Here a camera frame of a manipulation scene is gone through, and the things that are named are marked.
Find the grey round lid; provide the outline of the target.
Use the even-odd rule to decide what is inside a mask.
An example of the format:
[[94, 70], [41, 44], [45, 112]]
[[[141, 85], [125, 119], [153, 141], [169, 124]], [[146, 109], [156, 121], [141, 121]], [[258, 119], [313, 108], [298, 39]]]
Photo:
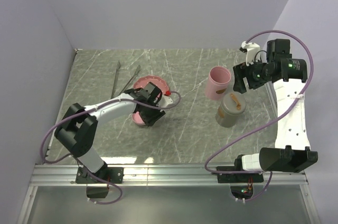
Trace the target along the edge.
[[244, 113], [247, 106], [244, 94], [230, 92], [221, 101], [221, 107], [229, 115], [239, 116]]

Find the pink round lid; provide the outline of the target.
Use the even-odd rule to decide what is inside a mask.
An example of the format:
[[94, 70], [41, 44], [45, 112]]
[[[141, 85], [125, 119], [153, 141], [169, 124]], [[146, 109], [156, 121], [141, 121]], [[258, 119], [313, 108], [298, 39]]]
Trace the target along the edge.
[[145, 122], [142, 120], [139, 112], [132, 114], [132, 121], [138, 126], [145, 126]]

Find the steel serving tongs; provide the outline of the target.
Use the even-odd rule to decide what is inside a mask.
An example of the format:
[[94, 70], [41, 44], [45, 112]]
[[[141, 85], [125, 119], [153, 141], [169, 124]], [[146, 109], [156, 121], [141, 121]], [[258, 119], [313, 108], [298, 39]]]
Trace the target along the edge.
[[138, 65], [133, 73], [130, 70], [122, 68], [120, 61], [118, 60], [115, 67], [115, 74], [113, 80], [113, 86], [110, 97], [116, 97], [122, 94], [131, 83], [135, 81], [135, 78], [141, 71], [141, 66]]

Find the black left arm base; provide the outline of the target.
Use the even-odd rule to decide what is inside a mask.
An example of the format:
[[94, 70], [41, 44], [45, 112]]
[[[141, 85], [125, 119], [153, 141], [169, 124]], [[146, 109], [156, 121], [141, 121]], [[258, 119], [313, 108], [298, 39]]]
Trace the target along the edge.
[[[96, 173], [93, 173], [95, 177], [98, 177], [101, 180], [104, 180], [104, 183], [111, 182], [114, 184], [122, 184], [124, 176], [123, 167], [105, 167], [103, 170], [100, 170]], [[100, 180], [97, 180], [89, 174], [89, 171], [85, 167], [80, 167], [77, 170], [77, 175], [75, 179], [76, 184], [95, 184], [101, 183]]]

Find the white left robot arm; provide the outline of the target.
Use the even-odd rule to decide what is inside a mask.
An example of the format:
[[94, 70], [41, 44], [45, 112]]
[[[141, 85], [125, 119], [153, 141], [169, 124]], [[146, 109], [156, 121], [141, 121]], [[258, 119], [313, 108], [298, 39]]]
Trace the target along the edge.
[[87, 168], [88, 177], [95, 183], [108, 180], [109, 171], [105, 161], [93, 147], [99, 125], [124, 115], [139, 113], [146, 126], [153, 126], [165, 115], [158, 103], [162, 91], [152, 82], [143, 88], [128, 89], [119, 96], [97, 105], [69, 107], [55, 132], [55, 138]]

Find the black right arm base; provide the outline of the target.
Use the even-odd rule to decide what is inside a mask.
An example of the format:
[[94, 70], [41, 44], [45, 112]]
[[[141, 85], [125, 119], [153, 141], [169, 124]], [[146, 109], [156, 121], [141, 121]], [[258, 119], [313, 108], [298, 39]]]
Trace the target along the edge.
[[217, 166], [217, 171], [227, 172], [226, 174], [217, 174], [218, 183], [263, 183], [264, 177], [258, 173], [229, 173], [235, 171], [234, 166]]

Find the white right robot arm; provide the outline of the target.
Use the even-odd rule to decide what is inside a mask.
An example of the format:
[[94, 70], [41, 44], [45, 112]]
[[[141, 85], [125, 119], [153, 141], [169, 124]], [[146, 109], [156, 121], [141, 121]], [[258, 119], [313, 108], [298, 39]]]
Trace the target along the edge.
[[241, 157], [241, 164], [233, 168], [233, 176], [240, 182], [263, 171], [299, 173], [318, 160], [306, 132], [305, 89], [311, 80], [307, 63], [292, 57], [288, 39], [270, 40], [266, 48], [267, 61], [263, 62], [259, 45], [242, 42], [240, 51], [246, 60], [233, 67], [234, 91], [244, 94], [270, 82], [277, 100], [277, 118], [267, 124], [277, 124], [274, 147]]

